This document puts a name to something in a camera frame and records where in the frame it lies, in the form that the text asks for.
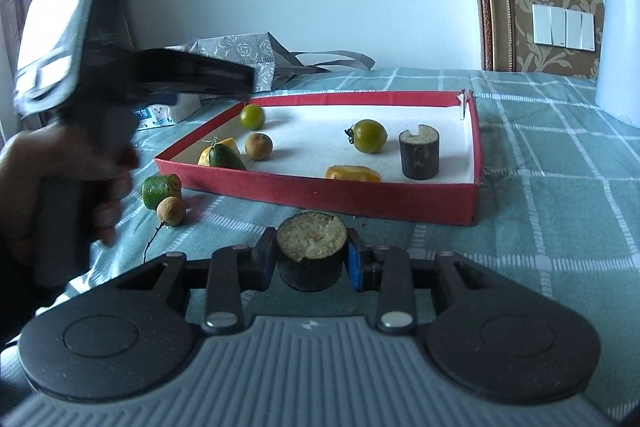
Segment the white kettle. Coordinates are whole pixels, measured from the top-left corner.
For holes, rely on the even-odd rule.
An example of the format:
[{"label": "white kettle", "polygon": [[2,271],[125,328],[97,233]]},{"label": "white kettle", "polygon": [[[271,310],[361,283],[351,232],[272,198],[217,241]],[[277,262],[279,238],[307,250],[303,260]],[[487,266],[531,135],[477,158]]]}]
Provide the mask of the white kettle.
[{"label": "white kettle", "polygon": [[603,0],[596,103],[640,127],[640,0]]}]

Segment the twig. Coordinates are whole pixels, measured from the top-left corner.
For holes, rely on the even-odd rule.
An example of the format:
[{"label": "twig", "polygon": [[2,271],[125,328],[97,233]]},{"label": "twig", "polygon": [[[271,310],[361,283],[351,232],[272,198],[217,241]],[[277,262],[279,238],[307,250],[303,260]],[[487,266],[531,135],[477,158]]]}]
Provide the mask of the twig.
[{"label": "twig", "polygon": [[151,241],[153,241],[156,238],[156,235],[158,235],[158,232],[160,232],[160,229],[164,226],[164,221],[162,223],[160,223],[160,226],[156,228],[156,233],[154,234],[154,237],[152,237],[149,242],[146,244],[145,247],[145,253],[142,254],[142,264],[146,263],[146,251],[149,249],[149,247],[151,246]]}]

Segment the cardboard tray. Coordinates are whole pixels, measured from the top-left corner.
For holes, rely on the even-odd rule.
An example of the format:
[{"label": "cardboard tray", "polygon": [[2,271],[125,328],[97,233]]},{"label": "cardboard tray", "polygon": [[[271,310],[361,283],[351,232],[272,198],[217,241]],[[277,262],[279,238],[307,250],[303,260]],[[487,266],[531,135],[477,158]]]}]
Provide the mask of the cardboard tray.
[{"label": "cardboard tray", "polygon": [[[156,156],[162,174],[177,174],[194,190],[248,200],[360,216],[471,225],[478,199],[482,155],[478,114],[470,91],[360,91],[262,96],[260,132],[273,153],[254,162],[244,153],[251,131],[239,123],[244,104],[217,115]],[[388,140],[374,155],[358,152],[344,130],[358,120],[379,121]],[[402,175],[399,134],[418,124],[440,133],[440,172],[426,181]],[[197,165],[215,137],[234,137],[247,171]],[[332,165],[364,165],[382,183],[324,179]]]}]

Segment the white switch panel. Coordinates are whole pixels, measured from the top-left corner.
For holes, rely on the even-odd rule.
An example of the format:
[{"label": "white switch panel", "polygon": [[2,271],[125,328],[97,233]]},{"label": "white switch panel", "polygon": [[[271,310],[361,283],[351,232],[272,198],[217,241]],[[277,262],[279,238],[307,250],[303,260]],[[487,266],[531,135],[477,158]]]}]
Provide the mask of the white switch panel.
[{"label": "white switch panel", "polygon": [[593,14],[533,4],[533,41],[574,50],[595,51]]},{"label": "white switch panel", "polygon": [[549,6],[534,4],[531,6],[533,14],[533,41],[536,44],[551,45],[551,10]]},{"label": "white switch panel", "polygon": [[566,46],[566,10],[558,6],[550,6],[551,10],[551,45]]}]

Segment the bed sheet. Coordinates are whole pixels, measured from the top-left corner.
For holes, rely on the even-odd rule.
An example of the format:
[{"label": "bed sheet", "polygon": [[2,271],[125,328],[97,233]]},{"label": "bed sheet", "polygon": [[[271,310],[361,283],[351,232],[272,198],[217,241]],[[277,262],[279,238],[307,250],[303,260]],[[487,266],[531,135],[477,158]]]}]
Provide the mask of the bed sheet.
[{"label": "bed sheet", "polygon": [[[459,90],[478,102],[484,155],[477,224],[453,227],[342,216],[368,245],[393,244],[412,257],[453,250],[495,269],[587,317],[602,341],[588,396],[614,418],[640,398],[640,130],[594,104],[592,80],[463,70],[376,70],[300,76],[270,96],[334,90]],[[92,270],[74,280],[58,303],[142,262],[158,220],[142,204],[143,180],[153,158],[178,138],[228,107],[214,102],[181,124],[136,134],[141,167],[124,201],[113,248],[95,245]],[[162,229],[150,259],[183,251],[202,259],[217,248],[253,244],[298,208],[185,190],[187,223]],[[247,318],[261,313],[367,314],[377,295],[355,294],[343,277],[310,295],[290,290],[274,275],[268,292],[242,296]],[[192,298],[197,320],[202,298]],[[433,317],[426,291],[418,292],[421,321]],[[15,404],[26,392],[15,347],[2,355],[2,387]]]}]

